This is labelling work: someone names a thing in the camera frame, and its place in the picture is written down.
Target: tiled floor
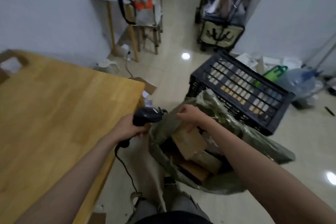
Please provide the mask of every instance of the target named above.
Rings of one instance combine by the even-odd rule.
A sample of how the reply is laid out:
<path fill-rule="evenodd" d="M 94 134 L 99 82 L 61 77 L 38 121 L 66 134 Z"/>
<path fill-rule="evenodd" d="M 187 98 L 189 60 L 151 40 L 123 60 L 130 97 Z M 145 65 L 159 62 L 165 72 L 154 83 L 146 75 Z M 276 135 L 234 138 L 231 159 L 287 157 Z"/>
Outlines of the tiled floor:
<path fill-rule="evenodd" d="M 183 101 L 188 90 L 189 76 L 210 57 L 199 51 L 196 42 L 198 28 L 194 25 L 195 7 L 199 0 L 164 0 L 164 33 L 159 55 L 154 55 L 153 44 L 147 40 L 145 50 L 139 53 L 140 62 L 131 61 L 128 68 L 157 86 L 149 99 L 154 106 L 171 110 Z M 128 39 L 122 43 L 130 44 Z M 183 60 L 189 53 L 190 60 Z M 121 67 L 119 76 L 129 77 L 125 61 L 111 57 Z M 289 107 L 272 138 L 296 154 L 297 160 L 283 167 L 300 179 L 313 192 L 336 210 L 336 186 L 326 179 L 325 172 L 336 173 L 335 118 L 324 106 L 336 111 L 336 99 L 321 93 L 317 106 L 306 111 Z M 149 198 L 159 198 L 163 170 L 148 153 L 146 139 L 133 139 L 131 146 L 120 150 L 136 186 Z M 182 188 L 190 193 L 215 224 L 272 223 L 267 212 L 249 192 L 220 196 Z M 132 213 L 129 195 L 131 181 L 119 161 L 115 161 L 106 185 L 98 200 L 107 212 L 107 223 L 124 223 Z"/>

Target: green plastic bag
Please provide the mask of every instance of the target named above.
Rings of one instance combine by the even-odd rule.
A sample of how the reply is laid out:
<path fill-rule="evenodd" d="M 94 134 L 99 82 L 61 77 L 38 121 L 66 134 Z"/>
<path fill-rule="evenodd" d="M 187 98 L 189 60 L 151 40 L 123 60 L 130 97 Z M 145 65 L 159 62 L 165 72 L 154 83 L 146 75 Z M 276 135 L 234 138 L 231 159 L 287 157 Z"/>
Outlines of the green plastic bag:
<path fill-rule="evenodd" d="M 246 187 L 234 171 L 210 176 L 202 185 L 198 185 L 181 173 L 178 167 L 162 152 L 160 145 L 171 137 L 181 123 L 176 118 L 176 114 L 183 104 L 192 104 L 199 107 L 201 111 L 274 162 L 285 164 L 295 160 L 295 154 L 290 150 L 262 135 L 254 128 L 250 128 L 234 119 L 212 90 L 207 89 L 202 91 L 196 98 L 191 98 L 181 103 L 165 115 L 159 123 L 154 124 L 149 131 L 150 154 L 175 180 L 194 189 L 214 194 L 228 195 L 246 190 Z"/>

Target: black plastic crate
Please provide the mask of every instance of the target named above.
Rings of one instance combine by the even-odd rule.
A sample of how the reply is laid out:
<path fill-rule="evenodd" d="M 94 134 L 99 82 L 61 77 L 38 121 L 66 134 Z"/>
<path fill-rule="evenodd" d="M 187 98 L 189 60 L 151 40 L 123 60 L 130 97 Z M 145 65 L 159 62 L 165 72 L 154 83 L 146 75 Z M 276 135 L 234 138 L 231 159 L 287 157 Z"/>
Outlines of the black plastic crate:
<path fill-rule="evenodd" d="M 266 136 L 275 132 L 294 97 L 225 51 L 196 69 L 189 84 L 187 97 L 211 89 L 235 119 Z"/>

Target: person's right hand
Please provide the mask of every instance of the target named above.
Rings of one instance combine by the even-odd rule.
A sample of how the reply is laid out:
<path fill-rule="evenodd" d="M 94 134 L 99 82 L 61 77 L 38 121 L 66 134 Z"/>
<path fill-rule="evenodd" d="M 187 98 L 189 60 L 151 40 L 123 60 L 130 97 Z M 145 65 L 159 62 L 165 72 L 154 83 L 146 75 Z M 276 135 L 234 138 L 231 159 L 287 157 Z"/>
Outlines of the person's right hand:
<path fill-rule="evenodd" d="M 176 116 L 184 122 L 189 123 L 190 130 L 197 126 L 202 128 L 204 122 L 209 118 L 208 115 L 193 105 L 183 105 Z"/>

